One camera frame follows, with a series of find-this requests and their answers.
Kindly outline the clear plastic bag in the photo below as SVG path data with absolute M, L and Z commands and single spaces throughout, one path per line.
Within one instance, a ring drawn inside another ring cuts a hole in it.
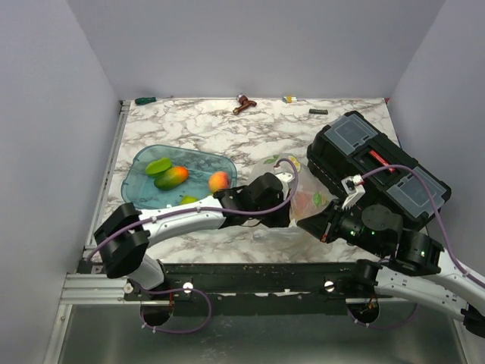
M 290 164 L 283 162 L 278 167 L 275 163 L 289 159 L 298 172 L 298 186 L 295 196 L 289 204 L 288 227 L 267 228 L 257 226 L 252 232 L 251 253 L 253 262 L 332 262 L 333 247 L 323 244 L 308 232 L 297 227 L 296 223 L 304 218 L 322 212 L 335 198 L 329 190 L 309 171 L 308 167 L 294 155 L 283 153 L 271 155 L 258 161 L 249 175 L 252 182 L 266 172 L 273 174 L 291 174 Z

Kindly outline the orange fake peach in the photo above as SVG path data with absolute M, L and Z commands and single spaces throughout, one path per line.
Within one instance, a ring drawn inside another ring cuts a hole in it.
M 211 193 L 230 187 L 230 178 L 227 172 L 217 171 L 208 179 L 208 188 Z

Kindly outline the green fake pear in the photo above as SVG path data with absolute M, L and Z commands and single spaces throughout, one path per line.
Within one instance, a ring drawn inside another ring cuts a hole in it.
M 180 201 L 180 204 L 181 205 L 186 205 L 186 204 L 190 204 L 190 203 L 193 203 L 193 202 L 197 202 L 198 199 L 193 197 L 193 196 L 184 196 L 181 201 Z

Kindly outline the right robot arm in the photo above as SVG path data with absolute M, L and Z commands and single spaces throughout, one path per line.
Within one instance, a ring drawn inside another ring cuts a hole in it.
M 343 209 L 334 200 L 297 225 L 322 243 L 343 239 L 381 259 L 357 262 L 348 280 L 357 297 L 373 291 L 404 298 L 446 312 L 472 334 L 484 336 L 484 279 L 438 241 L 405 228 L 401 215 L 382 205 Z

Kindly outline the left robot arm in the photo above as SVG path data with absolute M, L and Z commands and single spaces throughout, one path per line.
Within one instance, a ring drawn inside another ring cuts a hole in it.
M 164 240 L 195 231 L 241 226 L 257 220 L 269 228 L 289 225 L 289 202 L 296 192 L 296 173 L 265 173 L 247 186 L 219 190 L 186 205 L 138 210 L 124 203 L 94 234 L 93 255 L 100 255 L 110 279 L 128 277 L 153 300 L 168 289 L 162 264 L 146 250 Z

